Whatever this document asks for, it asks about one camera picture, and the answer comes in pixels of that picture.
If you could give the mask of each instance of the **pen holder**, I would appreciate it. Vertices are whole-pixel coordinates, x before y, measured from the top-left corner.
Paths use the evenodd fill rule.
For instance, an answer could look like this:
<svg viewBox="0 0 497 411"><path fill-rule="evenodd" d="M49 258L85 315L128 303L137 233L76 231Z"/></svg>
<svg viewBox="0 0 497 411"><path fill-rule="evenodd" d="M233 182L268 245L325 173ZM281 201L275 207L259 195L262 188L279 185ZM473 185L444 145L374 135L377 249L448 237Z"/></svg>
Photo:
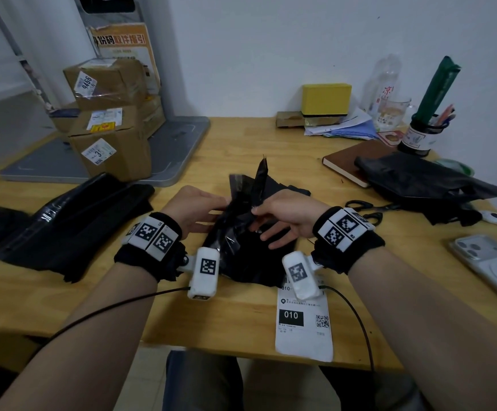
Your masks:
<svg viewBox="0 0 497 411"><path fill-rule="evenodd" d="M407 154L425 157L429 154L431 146L437 142L439 134L449 125L450 122L440 126L428 125L412 119L409 130L406 131L397 149Z"/></svg>

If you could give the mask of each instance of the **scissors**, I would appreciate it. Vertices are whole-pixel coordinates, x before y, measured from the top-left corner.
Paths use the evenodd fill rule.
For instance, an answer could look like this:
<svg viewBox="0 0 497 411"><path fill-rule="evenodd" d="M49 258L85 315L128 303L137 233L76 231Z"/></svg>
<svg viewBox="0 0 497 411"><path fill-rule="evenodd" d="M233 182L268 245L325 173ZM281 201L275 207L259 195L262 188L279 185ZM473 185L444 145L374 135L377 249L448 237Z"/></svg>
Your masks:
<svg viewBox="0 0 497 411"><path fill-rule="evenodd" d="M363 218L367 219L374 226L378 226L382 223L384 217L383 212L401 209L401 205L399 203L390 203L385 206L374 206L372 203L364 200L349 200L349 202L345 204L345 207L355 209L357 212L361 212L362 210L375 210L376 212L362 215Z"/></svg>

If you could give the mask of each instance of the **forearm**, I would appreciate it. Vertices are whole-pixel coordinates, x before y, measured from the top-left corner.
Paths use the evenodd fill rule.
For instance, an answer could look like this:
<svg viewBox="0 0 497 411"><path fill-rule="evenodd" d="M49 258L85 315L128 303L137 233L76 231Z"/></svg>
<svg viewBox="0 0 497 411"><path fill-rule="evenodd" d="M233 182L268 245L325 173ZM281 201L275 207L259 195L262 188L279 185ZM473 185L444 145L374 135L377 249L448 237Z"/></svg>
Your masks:
<svg viewBox="0 0 497 411"><path fill-rule="evenodd" d="M497 329L385 248L349 279L393 351L437 409L497 409Z"/></svg>
<svg viewBox="0 0 497 411"><path fill-rule="evenodd" d="M64 325L156 291L147 271L117 263ZM153 298L97 315L56 338L0 399L1 410L112 410L136 353Z"/></svg>

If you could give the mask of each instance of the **glass cup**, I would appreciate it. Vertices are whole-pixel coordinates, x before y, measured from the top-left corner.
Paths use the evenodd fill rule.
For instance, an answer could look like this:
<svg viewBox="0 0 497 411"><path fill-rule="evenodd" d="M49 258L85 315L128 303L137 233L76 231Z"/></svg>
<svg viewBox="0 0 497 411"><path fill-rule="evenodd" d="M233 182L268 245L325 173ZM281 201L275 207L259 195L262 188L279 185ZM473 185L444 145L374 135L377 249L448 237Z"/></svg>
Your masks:
<svg viewBox="0 0 497 411"><path fill-rule="evenodd" d="M392 131L400 125L411 100L408 96L396 97L395 99L382 97L378 113L374 117L376 130Z"/></svg>

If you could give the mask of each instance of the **hand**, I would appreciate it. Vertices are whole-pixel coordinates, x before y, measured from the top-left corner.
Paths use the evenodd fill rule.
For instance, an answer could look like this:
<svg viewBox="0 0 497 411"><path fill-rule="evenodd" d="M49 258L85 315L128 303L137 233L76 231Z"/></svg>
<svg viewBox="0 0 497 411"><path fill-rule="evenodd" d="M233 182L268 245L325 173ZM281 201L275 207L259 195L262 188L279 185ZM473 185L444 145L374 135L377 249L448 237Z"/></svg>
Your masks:
<svg viewBox="0 0 497 411"><path fill-rule="evenodd" d="M231 198L225 198L199 190L193 186L182 187L174 197L161 209L161 213L170 216L182 228L182 239L190 232L209 233L212 225L198 222L215 222L218 215L211 215L211 210L224 210Z"/></svg>
<svg viewBox="0 0 497 411"><path fill-rule="evenodd" d="M313 225L330 206L304 194L292 190L281 190L264 200L252 213L258 218L249 227L256 231L270 219L278 222L260 235L262 241L267 241L273 235L290 227L285 236L269 244L269 249L284 247L298 237L311 238Z"/></svg>

